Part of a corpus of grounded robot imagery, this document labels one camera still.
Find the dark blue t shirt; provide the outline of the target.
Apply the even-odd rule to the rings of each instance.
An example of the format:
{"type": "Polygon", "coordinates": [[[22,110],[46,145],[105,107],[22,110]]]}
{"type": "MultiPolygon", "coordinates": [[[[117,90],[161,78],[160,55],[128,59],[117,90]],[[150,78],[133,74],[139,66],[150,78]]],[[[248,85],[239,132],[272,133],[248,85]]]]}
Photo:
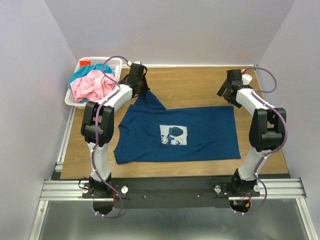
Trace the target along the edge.
{"type": "Polygon", "coordinates": [[[128,107],[118,128],[117,164],[241,158],[232,106],[167,109],[148,91],[128,107]]]}

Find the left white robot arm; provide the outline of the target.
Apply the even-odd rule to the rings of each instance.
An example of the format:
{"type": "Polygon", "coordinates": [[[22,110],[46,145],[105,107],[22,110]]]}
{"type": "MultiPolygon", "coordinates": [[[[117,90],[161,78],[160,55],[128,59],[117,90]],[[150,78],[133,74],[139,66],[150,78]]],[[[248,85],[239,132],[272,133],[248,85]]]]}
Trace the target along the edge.
{"type": "Polygon", "coordinates": [[[128,74],[118,82],[114,93],[98,102],[86,103],[80,133],[90,151],[91,173],[84,192],[104,198],[113,191],[109,183],[108,145],[114,135],[115,113],[123,104],[149,90],[147,71],[139,61],[130,63],[128,74]]]}

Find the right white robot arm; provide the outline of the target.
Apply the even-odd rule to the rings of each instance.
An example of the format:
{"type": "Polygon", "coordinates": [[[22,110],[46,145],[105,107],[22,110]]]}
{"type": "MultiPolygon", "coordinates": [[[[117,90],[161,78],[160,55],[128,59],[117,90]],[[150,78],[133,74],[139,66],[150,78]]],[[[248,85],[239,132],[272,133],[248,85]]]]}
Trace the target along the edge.
{"type": "Polygon", "coordinates": [[[283,148],[287,140],[284,108],[274,107],[250,86],[252,77],[246,69],[226,72],[226,79],[217,95],[237,108],[244,107],[252,116],[248,133],[250,150],[243,164],[235,170],[226,190],[234,196],[243,196],[255,189],[257,177],[269,155],[283,148]]]}

